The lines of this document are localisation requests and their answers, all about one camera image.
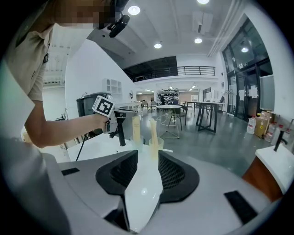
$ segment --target black faucet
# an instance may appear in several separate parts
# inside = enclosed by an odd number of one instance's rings
[[[284,132],[281,131],[281,132],[280,132],[280,135],[279,135],[279,138],[277,139],[276,146],[275,146],[275,148],[274,148],[274,151],[275,151],[275,152],[277,151],[277,149],[278,149],[278,147],[279,147],[281,141],[284,141],[285,144],[288,144],[288,142],[287,142],[286,140],[283,139],[283,134],[284,134]]]

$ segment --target ceiling pipe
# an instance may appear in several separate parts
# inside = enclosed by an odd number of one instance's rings
[[[218,35],[215,39],[215,42],[213,43],[209,53],[207,54],[208,57],[211,57],[214,54],[217,47],[221,43],[222,37],[226,34],[226,32],[227,32],[229,26],[231,25],[232,20],[235,17],[236,12],[238,11],[241,3],[242,3],[242,0],[233,0],[232,1],[230,8],[229,8],[229,11],[228,11],[228,14],[226,15],[224,23],[222,24],[222,27],[220,29],[220,32],[218,33]]]

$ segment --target cardboard box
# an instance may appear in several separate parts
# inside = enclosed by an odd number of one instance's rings
[[[261,111],[261,118],[264,117],[264,118],[268,118],[270,120],[270,123],[273,123],[275,122],[275,118],[276,118],[276,115],[272,112],[267,112],[267,111]]]
[[[256,126],[254,130],[254,134],[260,138],[263,138],[266,134],[266,130],[270,120],[264,117],[256,117],[255,119],[256,119]]]

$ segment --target forearm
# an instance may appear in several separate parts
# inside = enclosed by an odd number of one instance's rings
[[[63,144],[90,131],[102,127],[101,119],[97,114],[79,117],[66,121],[45,121],[37,140],[32,140],[38,147]]]

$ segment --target black cable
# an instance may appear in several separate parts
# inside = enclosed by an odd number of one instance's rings
[[[86,135],[87,135],[87,134],[85,134],[85,135],[84,135],[84,140],[83,140],[83,143],[82,143],[82,146],[81,146],[81,148],[79,149],[79,154],[81,153],[81,151],[82,151],[82,148],[83,148],[83,146],[84,146],[84,142],[85,142],[85,140],[86,140]]]

